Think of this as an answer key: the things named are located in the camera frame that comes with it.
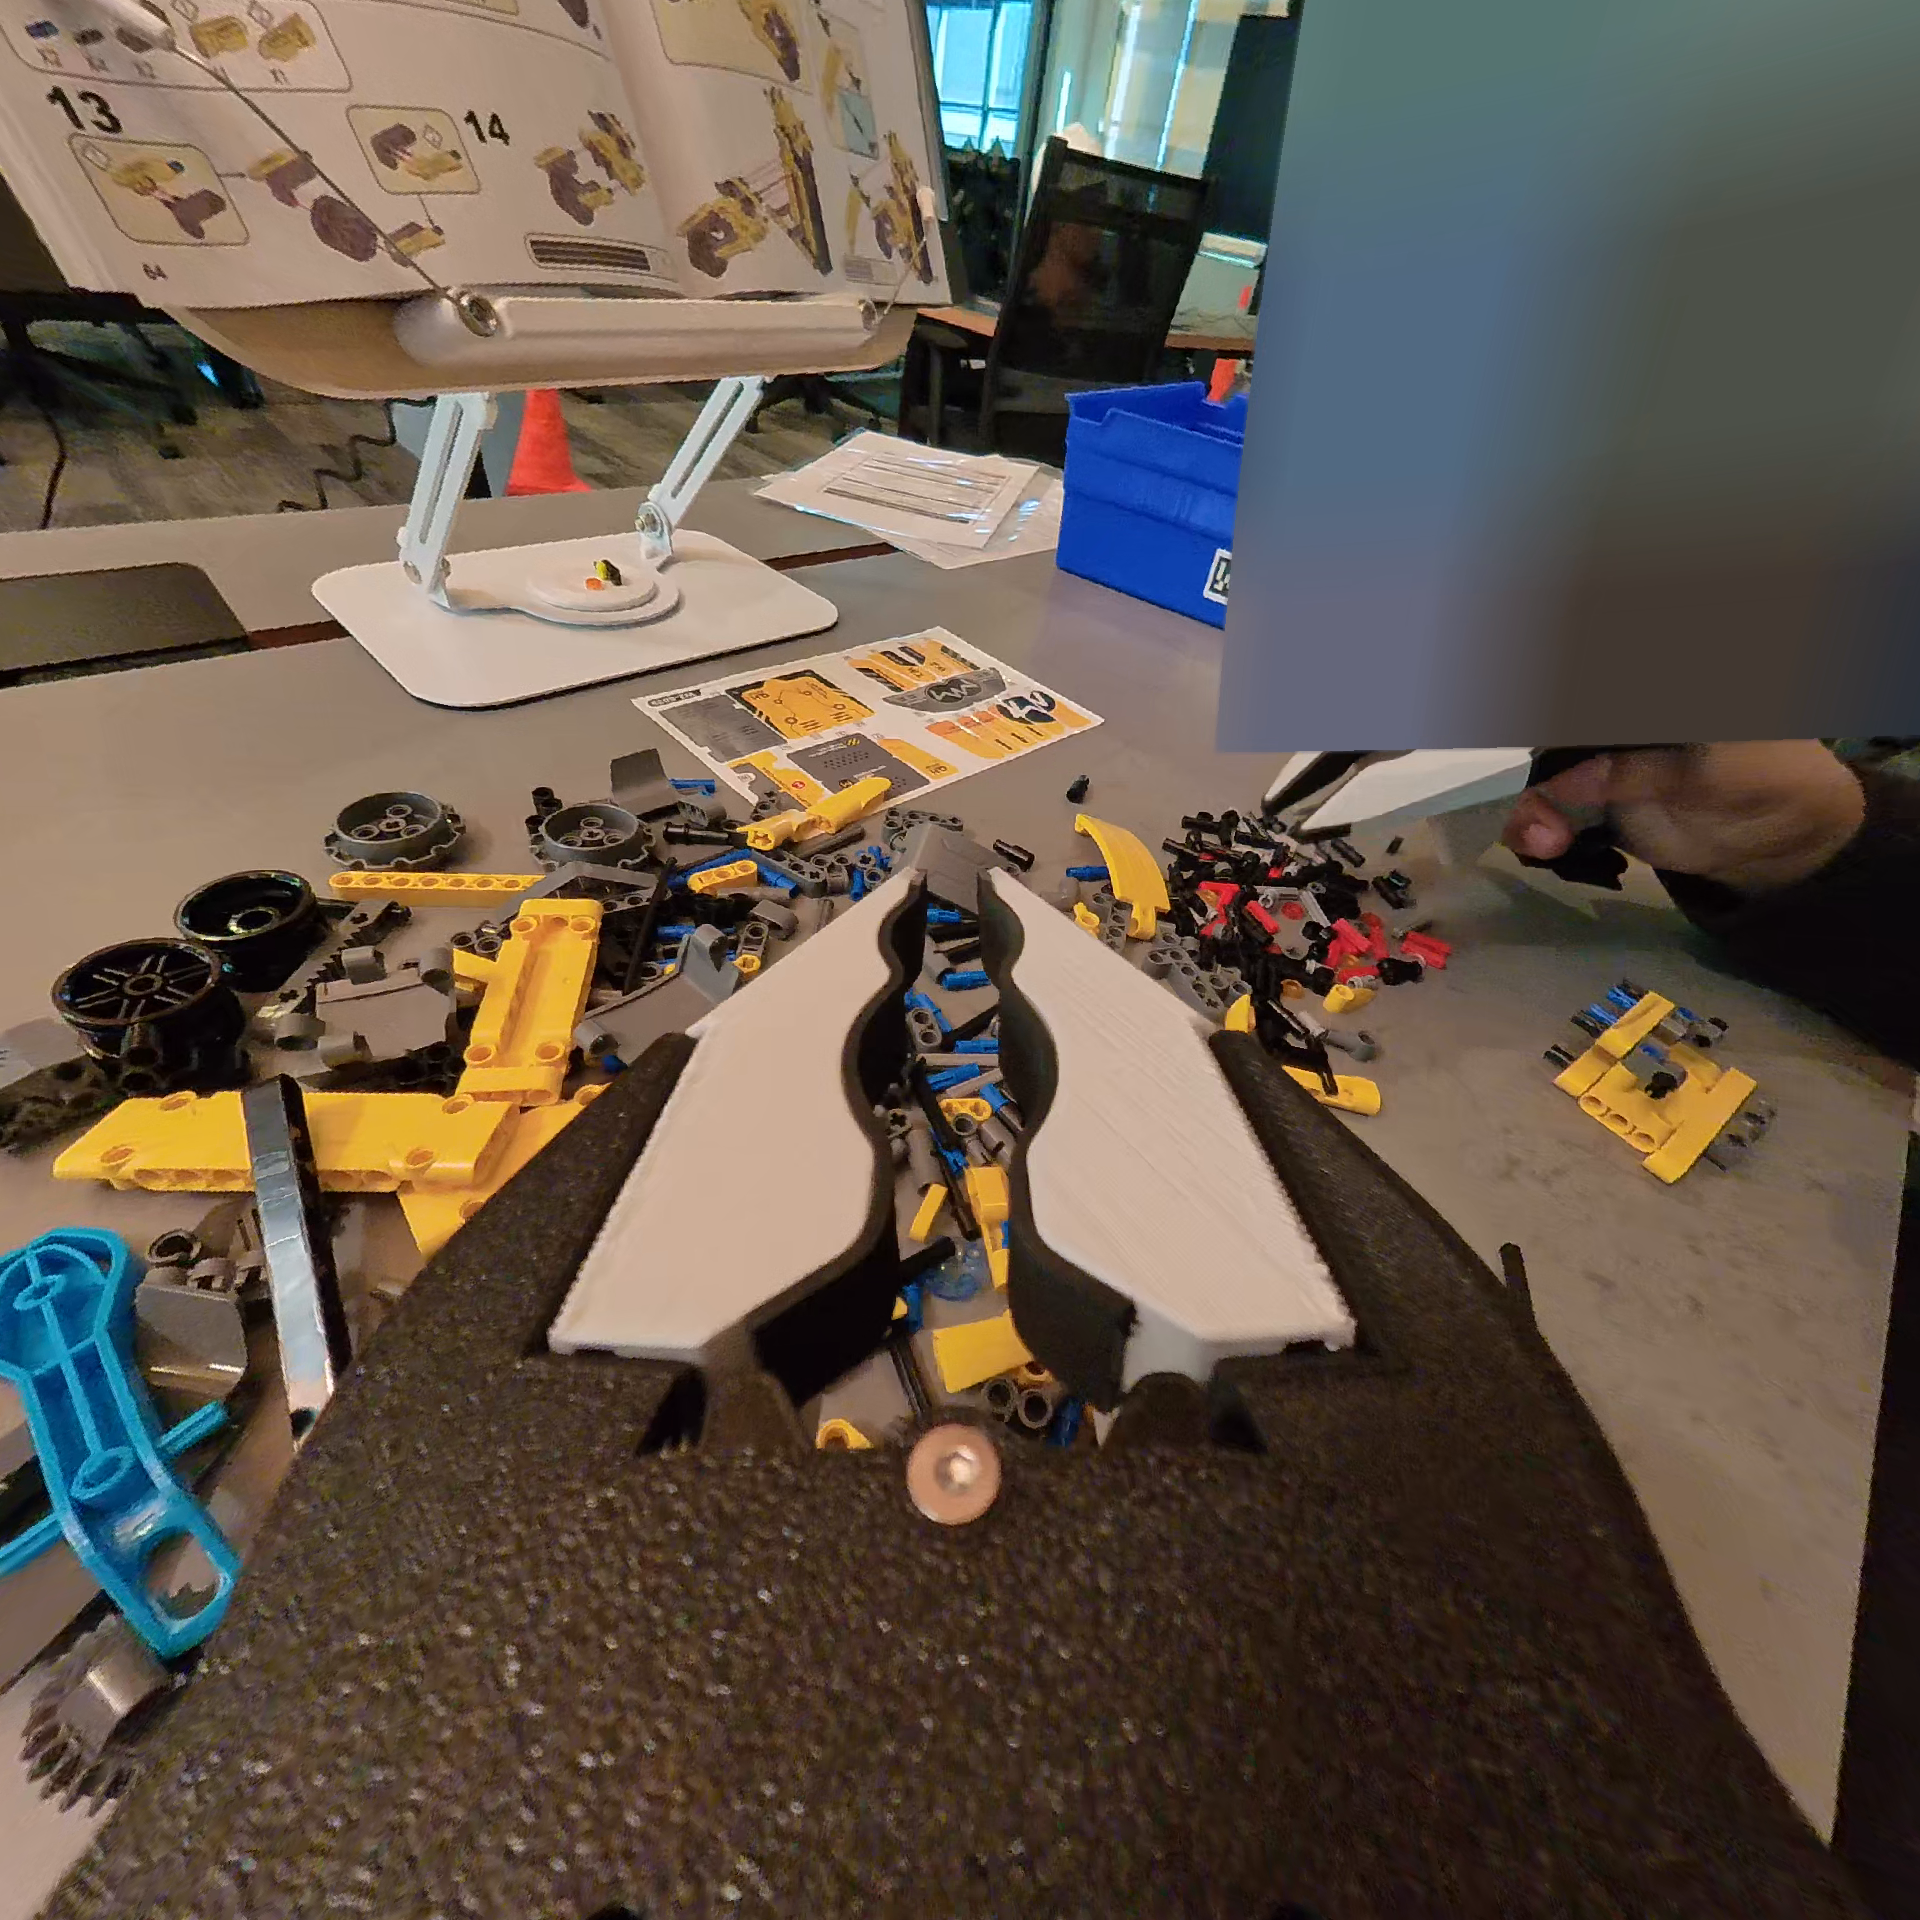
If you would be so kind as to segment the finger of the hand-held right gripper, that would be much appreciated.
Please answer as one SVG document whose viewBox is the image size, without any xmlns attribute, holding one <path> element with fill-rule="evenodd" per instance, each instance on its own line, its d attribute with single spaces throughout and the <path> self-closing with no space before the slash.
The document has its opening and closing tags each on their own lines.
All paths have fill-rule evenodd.
<svg viewBox="0 0 1920 1920">
<path fill-rule="evenodd" d="M 1385 802 L 1399 787 L 1372 775 L 1372 770 L 1391 770 L 1399 761 L 1408 761 L 1408 749 L 1288 754 L 1265 791 L 1265 817 L 1416 820 L 1419 799 L 1399 797 L 1396 802 Z"/>
<path fill-rule="evenodd" d="M 1437 858 L 1446 866 L 1471 866 L 1498 840 L 1532 770 L 1538 754 L 1525 746 L 1362 754 L 1335 780 L 1335 797 L 1307 809 L 1301 840 L 1350 840 L 1362 825 L 1396 837 L 1416 820 L 1442 820 L 1431 825 Z"/>
</svg>

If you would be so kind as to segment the orange traffic cone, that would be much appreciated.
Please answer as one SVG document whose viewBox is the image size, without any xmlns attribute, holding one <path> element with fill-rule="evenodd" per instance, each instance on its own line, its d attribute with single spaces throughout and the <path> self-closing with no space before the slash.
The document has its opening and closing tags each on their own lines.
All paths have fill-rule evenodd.
<svg viewBox="0 0 1920 1920">
<path fill-rule="evenodd" d="M 587 491 L 587 481 L 572 468 L 565 403 L 554 387 L 528 387 L 510 473 L 506 473 L 506 497 L 565 497 L 565 491 Z"/>
</svg>

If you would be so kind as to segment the white book stand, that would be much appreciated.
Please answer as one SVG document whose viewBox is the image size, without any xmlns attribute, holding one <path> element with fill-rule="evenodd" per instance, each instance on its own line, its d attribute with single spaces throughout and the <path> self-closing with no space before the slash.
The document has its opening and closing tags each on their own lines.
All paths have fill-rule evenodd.
<svg viewBox="0 0 1920 1920">
<path fill-rule="evenodd" d="M 827 614 L 744 605 L 764 565 L 704 562 L 672 526 L 770 373 L 885 364 L 922 303 L 869 294 L 669 300 L 587 283 L 431 283 L 405 300 L 167 307 L 271 381 L 330 397 L 433 397 L 395 565 L 317 602 L 420 698 L 515 705 L 653 666 L 798 636 Z M 510 387 L 720 381 L 710 410 L 614 538 L 448 555 L 480 440 Z M 591 562 L 625 586 L 583 591 Z"/>
</svg>

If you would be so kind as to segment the paper sheets in clear sleeve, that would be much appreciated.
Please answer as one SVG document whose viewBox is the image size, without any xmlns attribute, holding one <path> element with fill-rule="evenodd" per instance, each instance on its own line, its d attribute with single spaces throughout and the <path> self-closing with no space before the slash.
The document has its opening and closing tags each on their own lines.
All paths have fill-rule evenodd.
<svg viewBox="0 0 1920 1920">
<path fill-rule="evenodd" d="M 1056 468 L 1033 462 L 862 429 L 817 462 L 764 481 L 761 497 L 869 528 L 927 565 L 961 567 L 1056 553 L 1066 486 Z"/>
</svg>

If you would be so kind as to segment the black flat device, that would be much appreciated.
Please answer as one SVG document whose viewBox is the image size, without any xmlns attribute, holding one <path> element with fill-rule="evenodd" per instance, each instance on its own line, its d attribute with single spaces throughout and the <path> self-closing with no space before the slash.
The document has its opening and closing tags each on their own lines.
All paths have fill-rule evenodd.
<svg viewBox="0 0 1920 1920">
<path fill-rule="evenodd" d="M 3 686 L 246 651 L 246 619 L 193 565 L 123 565 L 0 581 Z"/>
</svg>

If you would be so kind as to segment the grey wheel hub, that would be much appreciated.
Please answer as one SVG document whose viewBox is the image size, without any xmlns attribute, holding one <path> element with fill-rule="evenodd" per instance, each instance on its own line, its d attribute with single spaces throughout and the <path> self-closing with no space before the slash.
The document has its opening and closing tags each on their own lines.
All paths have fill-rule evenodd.
<svg viewBox="0 0 1920 1920">
<path fill-rule="evenodd" d="M 326 855 L 349 870 L 437 870 L 461 840 L 458 809 L 420 791 L 379 791 L 338 809 Z"/>
<path fill-rule="evenodd" d="M 554 870 L 571 861 L 587 866 L 644 866 L 653 858 L 652 825 L 625 802 L 559 802 L 551 814 L 528 817 L 528 855 Z"/>
</svg>

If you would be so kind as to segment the blue plastic bin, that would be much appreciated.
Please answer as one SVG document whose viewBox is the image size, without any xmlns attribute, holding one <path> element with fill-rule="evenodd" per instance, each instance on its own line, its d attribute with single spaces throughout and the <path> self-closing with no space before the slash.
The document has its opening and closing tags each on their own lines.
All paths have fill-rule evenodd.
<svg viewBox="0 0 1920 1920">
<path fill-rule="evenodd" d="M 1066 406 L 1056 567 L 1225 628 L 1253 397 L 1141 386 Z"/>
</svg>

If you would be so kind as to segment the grey curved panel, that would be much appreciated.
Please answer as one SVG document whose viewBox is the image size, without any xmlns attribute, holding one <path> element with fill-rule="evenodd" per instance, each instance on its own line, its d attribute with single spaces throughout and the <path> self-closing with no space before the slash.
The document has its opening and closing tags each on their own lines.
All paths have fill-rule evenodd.
<svg viewBox="0 0 1920 1920">
<path fill-rule="evenodd" d="M 938 820 L 922 820 L 904 837 L 899 866 L 922 870 L 927 894 L 961 913 L 979 910 L 987 870 L 1006 870 L 1002 855 Z"/>
</svg>

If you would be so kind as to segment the teal curved frame part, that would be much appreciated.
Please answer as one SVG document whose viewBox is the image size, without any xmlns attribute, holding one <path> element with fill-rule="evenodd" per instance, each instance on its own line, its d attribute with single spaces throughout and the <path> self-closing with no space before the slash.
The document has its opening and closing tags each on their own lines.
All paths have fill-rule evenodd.
<svg viewBox="0 0 1920 1920">
<path fill-rule="evenodd" d="M 164 1426 L 137 1363 L 132 1246 L 108 1228 L 50 1228 L 0 1260 L 0 1375 L 35 1446 L 50 1518 L 0 1551 L 0 1572 L 31 1566 L 67 1539 L 126 1626 L 159 1656 L 204 1643 L 227 1616 L 239 1553 L 170 1463 L 227 1426 L 204 1404 Z M 193 1539 L 219 1583 L 193 1612 L 148 1593 L 152 1551 Z"/>
</svg>

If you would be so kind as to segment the person's right hand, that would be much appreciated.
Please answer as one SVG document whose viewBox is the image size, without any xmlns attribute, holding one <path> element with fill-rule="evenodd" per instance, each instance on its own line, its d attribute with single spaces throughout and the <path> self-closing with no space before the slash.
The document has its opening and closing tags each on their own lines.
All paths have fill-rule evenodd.
<svg viewBox="0 0 1920 1920">
<path fill-rule="evenodd" d="M 1498 840 L 1565 858 L 1584 820 L 1660 870 L 1739 894 L 1786 892 L 1833 861 L 1868 820 L 1868 787 L 1821 739 L 1702 739 L 1589 754 L 1517 797 Z"/>
</svg>

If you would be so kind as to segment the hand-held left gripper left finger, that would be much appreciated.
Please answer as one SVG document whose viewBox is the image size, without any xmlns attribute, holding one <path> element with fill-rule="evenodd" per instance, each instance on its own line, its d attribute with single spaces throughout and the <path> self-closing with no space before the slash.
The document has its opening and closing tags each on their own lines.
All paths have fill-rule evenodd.
<svg viewBox="0 0 1920 1920">
<path fill-rule="evenodd" d="M 689 1067 L 551 1325 L 554 1356 L 859 1368 L 899 1294 L 885 1094 L 909 1078 L 927 881 L 892 877 L 690 1027 Z"/>
</svg>

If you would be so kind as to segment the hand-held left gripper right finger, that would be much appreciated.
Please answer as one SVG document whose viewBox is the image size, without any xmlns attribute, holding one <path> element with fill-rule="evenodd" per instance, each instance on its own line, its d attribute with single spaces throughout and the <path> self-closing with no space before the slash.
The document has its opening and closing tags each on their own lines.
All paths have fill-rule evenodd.
<svg viewBox="0 0 1920 1920">
<path fill-rule="evenodd" d="M 1350 1352 L 1341 1303 L 1209 1027 L 1015 877 L 979 881 L 1014 1150 L 1014 1319 L 1066 1391 Z"/>
</svg>

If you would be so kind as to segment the partly built yellow assembly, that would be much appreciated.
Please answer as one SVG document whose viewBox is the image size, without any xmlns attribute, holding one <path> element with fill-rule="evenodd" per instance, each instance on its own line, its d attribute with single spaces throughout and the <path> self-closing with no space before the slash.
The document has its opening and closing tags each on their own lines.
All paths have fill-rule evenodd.
<svg viewBox="0 0 1920 1920">
<path fill-rule="evenodd" d="M 1660 1182 L 1682 1182 L 1695 1165 L 1730 1172 L 1768 1138 L 1775 1101 L 1719 1057 L 1728 1019 L 1619 979 L 1574 1010 L 1574 1031 L 1584 1046 L 1546 1046 L 1556 1089 L 1624 1138 Z"/>
</svg>

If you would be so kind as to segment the sticker sheet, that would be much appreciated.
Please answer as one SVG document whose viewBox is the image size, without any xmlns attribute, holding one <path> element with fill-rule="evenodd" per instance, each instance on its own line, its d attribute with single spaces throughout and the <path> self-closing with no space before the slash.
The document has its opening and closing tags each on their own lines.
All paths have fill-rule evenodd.
<svg viewBox="0 0 1920 1920">
<path fill-rule="evenodd" d="M 899 802 L 1103 723 L 949 628 L 652 693 L 639 709 L 748 802 L 869 775 Z"/>
</svg>

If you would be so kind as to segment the instruction booklet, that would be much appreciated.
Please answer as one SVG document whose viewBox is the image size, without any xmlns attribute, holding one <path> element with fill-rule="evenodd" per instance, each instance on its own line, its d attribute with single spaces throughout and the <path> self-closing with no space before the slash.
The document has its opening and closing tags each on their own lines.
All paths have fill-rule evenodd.
<svg viewBox="0 0 1920 1920">
<path fill-rule="evenodd" d="M 92 294 L 949 300 L 922 5 L 11 0 L 0 80 Z"/>
</svg>

